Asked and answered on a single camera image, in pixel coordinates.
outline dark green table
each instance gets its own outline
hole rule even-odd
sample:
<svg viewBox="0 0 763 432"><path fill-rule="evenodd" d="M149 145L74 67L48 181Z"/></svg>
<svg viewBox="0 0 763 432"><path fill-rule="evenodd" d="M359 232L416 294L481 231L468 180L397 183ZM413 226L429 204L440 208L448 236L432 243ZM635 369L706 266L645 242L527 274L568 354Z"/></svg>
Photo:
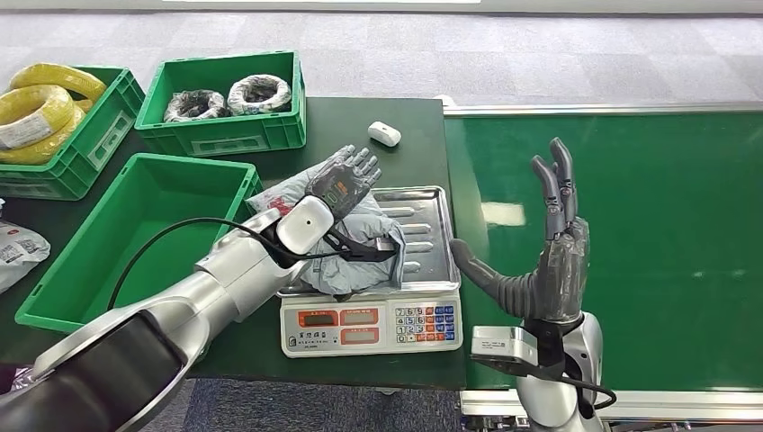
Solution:
<svg viewBox="0 0 763 432"><path fill-rule="evenodd" d="M396 148L371 143L374 121L394 125L403 135ZM310 98L308 143L297 150L221 157L255 164L265 187L330 156L346 144L371 146L383 170L378 186L440 185L449 191L443 112L437 100ZM4 218L42 234L51 256L0 296L0 364L27 365L61 339L52 332L16 325L13 315L77 227L97 203L129 156L144 150L131 132L87 197L80 202L8 200ZM279 300L273 298L242 324L233 324L213 343L193 370L197 376L311 383L459 389L465 385L462 350L419 355L376 355L288 359L280 346Z"/></svg>
<svg viewBox="0 0 763 432"><path fill-rule="evenodd" d="M543 246L530 158L552 160L553 137L570 148L590 223L583 307L601 322L603 383L623 395L614 408L689 418L665 408L701 399L698 416L742 406L729 418L763 419L763 398L752 394L763 390L763 106L701 112L732 108L446 113L456 235L506 275L532 269ZM475 325L517 323L468 281L461 297L465 340ZM513 387L510 376L465 364L469 389ZM471 414L508 414L466 393Z"/></svg>
<svg viewBox="0 0 763 432"><path fill-rule="evenodd" d="M404 140L395 149L374 145L384 169L380 185L450 186L457 235L506 274L523 273L537 259L543 204L528 161L535 153L549 158L548 140L562 137L576 161L580 213L591 223L584 308L604 329L605 384L623 396L700 392L693 394L715 398L729 391L734 403L763 388L760 106L750 107L754 112L461 110L447 113L444 129L437 101L313 98L308 108L306 148L226 158L255 163L271 185L342 145L366 144L367 125L388 122ZM43 234L56 255L141 146L131 134L83 201L9 200L4 216ZM60 339L13 323L51 262L0 295L0 363L28 364ZM287 359L278 343L277 302L228 328L194 372L313 383L512 386L510 377L466 359L472 326L516 323L471 283L462 286L467 338L452 353Z"/></svg>

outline yellow cable coil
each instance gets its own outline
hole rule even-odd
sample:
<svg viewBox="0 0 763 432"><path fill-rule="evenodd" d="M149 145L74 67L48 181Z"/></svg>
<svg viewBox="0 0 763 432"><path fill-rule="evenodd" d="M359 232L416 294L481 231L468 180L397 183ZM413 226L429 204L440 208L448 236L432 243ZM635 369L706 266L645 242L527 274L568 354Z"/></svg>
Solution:
<svg viewBox="0 0 763 432"><path fill-rule="evenodd" d="M87 114L90 112L90 109L93 108L93 101L90 99L83 99L81 101L74 101L74 105L78 106L80 110Z"/></svg>
<svg viewBox="0 0 763 432"><path fill-rule="evenodd" d="M106 84L95 76L69 66L37 63L16 72L11 78L11 88L53 84L77 92L95 103L106 91Z"/></svg>
<svg viewBox="0 0 763 432"><path fill-rule="evenodd" d="M47 138L69 123L72 98L58 85L30 85L0 96L0 149Z"/></svg>
<svg viewBox="0 0 763 432"><path fill-rule="evenodd" d="M58 132L23 148L0 150L0 163L42 165L48 162L84 118L85 112L75 106L71 120Z"/></svg>

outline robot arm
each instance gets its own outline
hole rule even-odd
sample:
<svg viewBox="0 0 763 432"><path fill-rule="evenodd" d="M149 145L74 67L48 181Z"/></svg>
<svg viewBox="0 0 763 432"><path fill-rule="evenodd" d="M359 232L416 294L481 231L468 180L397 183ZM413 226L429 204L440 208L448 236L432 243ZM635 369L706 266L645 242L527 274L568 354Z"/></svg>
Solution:
<svg viewBox="0 0 763 432"><path fill-rule="evenodd" d="M42 353L34 383L0 398L0 430L142 428L231 321L300 277L310 258L304 254L379 178L375 165L365 148L357 155L352 146L341 149L286 216L258 213L220 238L182 281L108 310Z"/></svg>
<svg viewBox="0 0 763 432"><path fill-rule="evenodd" d="M555 163L539 156L531 167L541 181L546 206L545 243L538 266L504 276L476 258L462 240L451 243L463 273L496 300L520 327L474 328L471 357L516 375L519 400L534 430L598 431L596 408L614 402L602 389L601 328L581 311L588 271L588 223L577 216L572 157L561 142L550 143ZM595 405L597 392L611 400Z"/></svg>

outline green bin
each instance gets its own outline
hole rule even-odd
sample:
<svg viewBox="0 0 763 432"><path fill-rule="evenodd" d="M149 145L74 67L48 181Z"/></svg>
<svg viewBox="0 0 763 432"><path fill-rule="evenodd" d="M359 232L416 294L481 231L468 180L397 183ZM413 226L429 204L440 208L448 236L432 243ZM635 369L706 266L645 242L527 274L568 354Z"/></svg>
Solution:
<svg viewBox="0 0 763 432"><path fill-rule="evenodd" d="M81 199L135 123L144 95L129 69L74 68L95 75L106 91L46 164L0 164L0 196Z"/></svg>
<svg viewBox="0 0 763 432"><path fill-rule="evenodd" d="M214 90L226 99L238 80L254 74L275 75L292 88L288 112L240 115L219 119L165 123L164 113L173 94ZM298 149L305 145L305 83L294 51L246 56L185 58L166 61L151 82L140 107L135 129L155 153L198 158Z"/></svg>
<svg viewBox="0 0 763 432"><path fill-rule="evenodd" d="M130 158L21 308L16 322L71 333L106 311L122 270L154 234L197 217L245 221L244 200L262 191L255 167L139 153ZM193 271L228 226L181 227L132 267L116 306L158 293Z"/></svg>

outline black cable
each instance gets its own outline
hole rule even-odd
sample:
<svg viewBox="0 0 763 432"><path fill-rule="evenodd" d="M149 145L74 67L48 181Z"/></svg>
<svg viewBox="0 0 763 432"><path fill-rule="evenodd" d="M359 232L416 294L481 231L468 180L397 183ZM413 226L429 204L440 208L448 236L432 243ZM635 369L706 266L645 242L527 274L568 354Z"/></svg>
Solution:
<svg viewBox="0 0 763 432"><path fill-rule="evenodd" d="M114 285L114 289L112 291L112 297L109 299L109 303L106 306L106 310L110 311L114 309L114 303L117 301L117 296L119 295L119 291L121 289L121 286L124 284L125 279L127 279L127 275L130 273L130 270L135 265L136 262L138 262L138 259L140 256L142 256L148 248L151 247L154 243L156 243L157 240L164 237L166 234L177 230L178 228L184 227L185 225L191 225L194 223L219 223L221 225L228 225L233 228L238 228L239 230L242 230L246 232L246 234L252 236L260 243L265 244L269 248L275 249L279 251L281 254L283 254L285 257L294 259L297 261L303 260L303 259L317 259L317 258L326 258L326 257L335 257L337 255L341 255L343 252L331 252L327 254L317 254L317 255L298 255L294 254L288 250L285 250L282 246L276 245L272 241L270 241L268 238L263 236L262 234L254 231L253 229L250 229L248 227L245 227L244 225L241 225L240 223L236 223L230 220L222 219L222 218L192 218L192 219L186 219L181 220L179 222L173 223L172 225L162 229L158 233L154 234L154 237L149 238L146 243L143 244L143 246L138 249L137 252L135 252L135 255L130 258L130 262L127 263L127 265L124 267L124 270L121 271L119 279L117 279L116 285Z"/></svg>
<svg viewBox="0 0 763 432"><path fill-rule="evenodd" d="M592 382L584 382L581 380L576 380L574 378L569 378L567 376L561 376L559 378L555 378L554 381L569 384L575 387L579 387L581 389L591 390L597 393L604 393L605 395L609 396L609 400L605 400L603 402L600 402L594 405L594 410L603 410L604 408L609 407L615 402L617 402L617 395L615 395L614 391L606 389L600 385L596 385Z"/></svg>

